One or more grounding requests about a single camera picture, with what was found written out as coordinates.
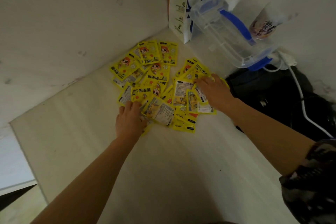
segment plastic container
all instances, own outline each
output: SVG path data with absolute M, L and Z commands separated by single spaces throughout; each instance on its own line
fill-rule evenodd
M 203 0 L 190 11 L 191 48 L 205 63 L 211 60 L 207 64 L 210 69 L 214 62 L 224 65 L 225 61 L 247 68 L 277 48 L 270 38 L 253 39 L 248 28 L 227 8 L 224 0 Z

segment left hand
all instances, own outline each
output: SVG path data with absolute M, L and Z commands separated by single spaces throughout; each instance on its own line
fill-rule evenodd
M 127 101 L 125 107 L 119 107 L 119 114 L 115 122 L 115 131 L 118 138 L 138 140 L 144 128 L 146 121 L 140 119 L 140 102 Z

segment hand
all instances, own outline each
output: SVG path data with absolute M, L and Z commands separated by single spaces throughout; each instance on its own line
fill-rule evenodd
M 145 120 L 140 119 L 140 102 L 127 101 L 125 107 L 119 107 L 119 114 L 115 122 L 117 137 L 138 140 L 143 129 L 147 126 Z
M 212 74 L 211 76 L 215 81 L 210 77 L 204 76 L 196 80 L 197 86 L 204 92 L 212 107 L 226 113 L 235 98 L 232 96 L 228 86 L 217 74 Z

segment blue handle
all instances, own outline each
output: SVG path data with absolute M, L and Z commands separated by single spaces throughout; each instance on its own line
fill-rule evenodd
M 225 18 L 227 18 L 232 24 L 239 30 L 239 32 L 243 35 L 243 37 L 248 41 L 250 45 L 255 45 L 255 41 L 253 40 L 250 31 L 244 25 L 244 23 L 234 16 L 232 13 L 223 10 L 219 11 Z

